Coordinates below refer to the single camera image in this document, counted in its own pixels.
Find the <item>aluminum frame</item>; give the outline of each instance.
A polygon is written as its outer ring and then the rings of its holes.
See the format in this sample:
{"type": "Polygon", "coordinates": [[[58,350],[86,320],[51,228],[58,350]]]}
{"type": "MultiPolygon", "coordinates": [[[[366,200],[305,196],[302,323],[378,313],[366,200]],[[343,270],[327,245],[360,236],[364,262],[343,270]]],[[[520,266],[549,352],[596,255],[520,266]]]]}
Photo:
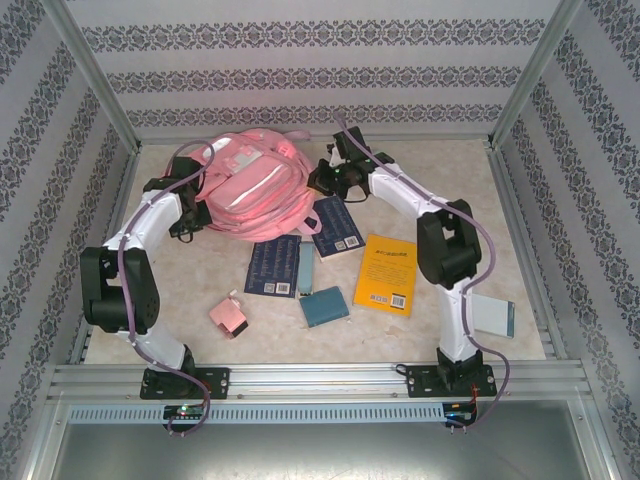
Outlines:
{"type": "Polygon", "coordinates": [[[553,309],[544,288],[542,275],[537,265],[534,264],[533,259],[536,257],[533,252],[533,246],[531,245],[531,239],[529,238],[522,212],[517,207],[518,199],[513,185],[509,181],[504,158],[502,158],[502,153],[499,149],[489,147],[485,150],[538,327],[543,330],[546,329],[549,334],[553,345],[553,356],[559,359],[567,359],[569,356],[560,335],[558,323],[553,315],[553,309]]]}
{"type": "Polygon", "coordinates": [[[80,27],[71,14],[64,0],[42,0],[42,6],[56,30],[64,40],[85,80],[93,89],[100,101],[100,106],[107,112],[107,116],[115,127],[120,139],[129,153],[135,153],[140,145],[129,117],[120,104],[109,80],[100,68],[91,47],[84,38],[80,27]]]}
{"type": "MultiPolygon", "coordinates": [[[[496,381],[502,382],[504,365],[492,363],[492,366],[496,381]]],[[[109,405],[118,405],[121,410],[123,405],[134,408],[140,405],[182,403],[141,400],[138,392],[144,368],[142,365],[56,367],[22,478],[51,478],[74,406],[104,405],[108,408],[109,405]]],[[[438,405],[469,399],[409,398],[405,378],[396,373],[395,364],[391,363],[258,364],[231,365],[230,368],[229,398],[213,401],[214,406],[259,408],[265,405],[305,405],[321,408],[327,405],[366,404],[399,407],[438,405]]],[[[503,399],[506,402],[566,401],[591,478],[620,478],[581,361],[512,362],[512,380],[503,399]]]]}
{"type": "MultiPolygon", "coordinates": [[[[198,140],[202,138],[215,137],[224,133],[241,132],[244,128],[242,126],[231,126],[221,130],[211,130],[211,128],[195,129],[196,133],[192,135],[184,135],[180,137],[143,137],[141,141],[142,146],[146,145],[181,145],[191,140],[198,140]]],[[[402,141],[402,142],[417,142],[428,140],[485,140],[487,134],[483,133],[367,133],[368,142],[386,142],[386,141],[402,141]]],[[[312,142],[326,142],[333,143],[335,139],[332,134],[311,133],[312,142]]]]}
{"type": "Polygon", "coordinates": [[[540,41],[527,62],[522,75],[518,79],[513,93],[507,100],[502,113],[491,133],[492,145],[501,145],[509,135],[520,111],[524,107],[529,94],[533,91],[553,52],[560,43],[564,32],[582,5],[582,0],[560,0],[540,41]]]}

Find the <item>enclosure wall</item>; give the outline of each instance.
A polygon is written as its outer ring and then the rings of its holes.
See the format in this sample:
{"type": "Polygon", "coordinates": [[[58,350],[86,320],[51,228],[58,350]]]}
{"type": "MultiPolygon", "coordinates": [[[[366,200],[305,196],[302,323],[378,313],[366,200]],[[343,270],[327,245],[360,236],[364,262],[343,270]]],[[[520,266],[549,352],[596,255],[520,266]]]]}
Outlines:
{"type": "Polygon", "coordinates": [[[640,477],[640,2],[585,1],[502,153],[570,356],[640,477]]]}
{"type": "Polygon", "coordinates": [[[558,0],[77,0],[138,135],[487,134],[558,0]]]}
{"type": "Polygon", "coordinates": [[[38,2],[0,6],[0,478],[77,332],[78,255],[106,234],[128,153],[38,2]]]}

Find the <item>blue notebook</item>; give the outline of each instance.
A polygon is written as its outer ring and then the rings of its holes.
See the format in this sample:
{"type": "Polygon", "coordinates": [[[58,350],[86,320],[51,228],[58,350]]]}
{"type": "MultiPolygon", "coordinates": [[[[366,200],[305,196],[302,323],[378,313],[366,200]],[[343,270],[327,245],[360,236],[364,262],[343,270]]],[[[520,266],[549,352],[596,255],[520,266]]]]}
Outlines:
{"type": "Polygon", "coordinates": [[[253,245],[245,293],[293,298],[300,261],[299,235],[282,235],[253,245]]]}
{"type": "Polygon", "coordinates": [[[320,233],[312,235],[320,260],[364,247],[364,240],[340,197],[316,200],[313,209],[322,222],[320,233]]]}
{"type": "Polygon", "coordinates": [[[320,290],[308,297],[300,297],[300,305],[310,327],[349,315],[349,309],[338,287],[320,290]]]}

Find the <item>book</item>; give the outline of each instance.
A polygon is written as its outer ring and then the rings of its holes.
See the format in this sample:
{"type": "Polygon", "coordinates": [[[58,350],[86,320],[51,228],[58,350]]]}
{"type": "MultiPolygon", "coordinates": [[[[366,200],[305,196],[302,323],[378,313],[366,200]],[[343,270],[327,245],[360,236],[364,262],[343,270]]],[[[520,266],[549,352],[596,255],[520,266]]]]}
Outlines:
{"type": "Polygon", "coordinates": [[[516,305],[513,302],[474,293],[471,312],[477,331],[513,338],[516,318],[516,305]]]}
{"type": "Polygon", "coordinates": [[[298,262],[298,293],[300,296],[313,293],[314,250],[312,242],[300,242],[300,261],[298,262]]]}
{"type": "Polygon", "coordinates": [[[369,235],[353,297],[354,305],[407,317],[411,315],[417,255],[415,243],[369,235]]]}
{"type": "Polygon", "coordinates": [[[364,247],[364,239],[340,197],[316,200],[313,209],[322,223],[320,233],[311,236],[321,261],[364,247]]]}
{"type": "Polygon", "coordinates": [[[309,327],[316,327],[349,315],[349,309],[338,287],[327,288],[307,297],[301,297],[300,306],[309,327]]]}
{"type": "Polygon", "coordinates": [[[244,284],[245,293],[293,298],[300,261],[299,235],[255,243],[244,284]]]}

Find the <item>yellow book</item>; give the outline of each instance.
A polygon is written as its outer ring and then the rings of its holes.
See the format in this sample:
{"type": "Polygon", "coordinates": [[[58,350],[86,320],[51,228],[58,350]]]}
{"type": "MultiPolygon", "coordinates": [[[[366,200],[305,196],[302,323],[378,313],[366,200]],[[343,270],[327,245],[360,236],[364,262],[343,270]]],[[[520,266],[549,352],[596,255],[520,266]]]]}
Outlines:
{"type": "Polygon", "coordinates": [[[415,243],[369,235],[353,304],[411,315],[417,256],[415,243]]]}

